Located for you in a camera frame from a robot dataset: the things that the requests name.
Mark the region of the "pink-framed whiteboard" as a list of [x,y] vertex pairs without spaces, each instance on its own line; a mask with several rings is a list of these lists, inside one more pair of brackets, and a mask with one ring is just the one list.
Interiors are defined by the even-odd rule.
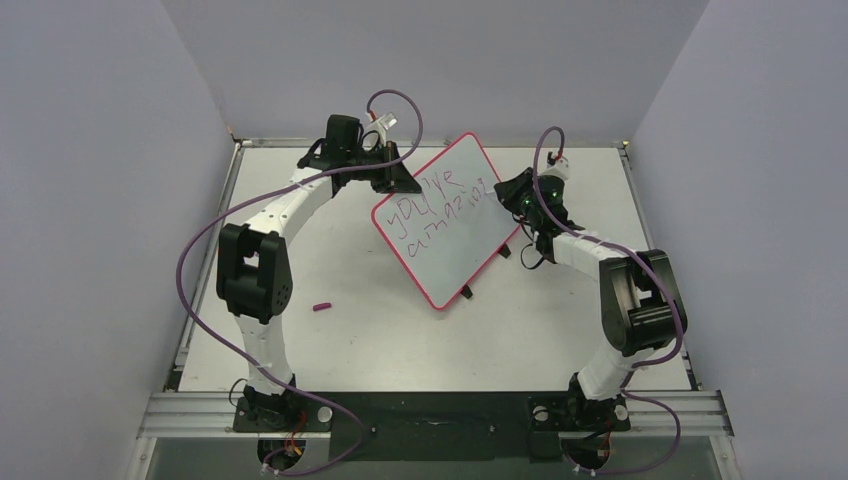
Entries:
[[519,230],[497,199],[501,178],[467,132],[413,178],[419,193],[391,194],[371,220],[428,304],[445,309]]

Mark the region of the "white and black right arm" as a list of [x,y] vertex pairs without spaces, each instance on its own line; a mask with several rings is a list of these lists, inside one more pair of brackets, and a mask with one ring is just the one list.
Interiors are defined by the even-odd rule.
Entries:
[[629,426],[622,394],[656,351],[679,340],[685,310],[667,254],[613,246],[575,224],[564,205],[566,177],[530,168],[497,183],[494,193],[530,237],[542,262],[569,267],[599,288],[603,339],[562,394],[528,401],[537,431],[615,431]]

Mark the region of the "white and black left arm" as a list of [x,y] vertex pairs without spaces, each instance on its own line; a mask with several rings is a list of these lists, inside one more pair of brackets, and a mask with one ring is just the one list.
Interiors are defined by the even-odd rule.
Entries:
[[323,138],[298,161],[293,191],[276,196],[247,222],[219,233],[216,292],[236,321],[248,368],[236,425],[243,431],[285,431],[302,419],[304,402],[292,392],[296,377],[286,358],[282,313],[293,294],[288,249],[307,220],[351,181],[374,192],[418,193],[420,185],[399,162],[388,130],[397,118],[373,116],[368,125],[351,116],[329,117]]

